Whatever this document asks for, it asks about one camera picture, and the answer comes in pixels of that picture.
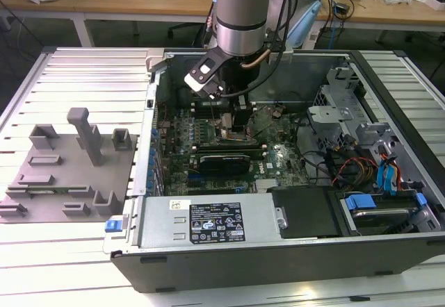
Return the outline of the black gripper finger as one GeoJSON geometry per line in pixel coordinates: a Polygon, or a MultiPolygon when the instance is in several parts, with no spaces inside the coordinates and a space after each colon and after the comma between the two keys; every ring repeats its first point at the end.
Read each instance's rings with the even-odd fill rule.
{"type": "Polygon", "coordinates": [[[244,94],[234,100],[233,131],[243,132],[251,116],[251,103],[244,94]]]}

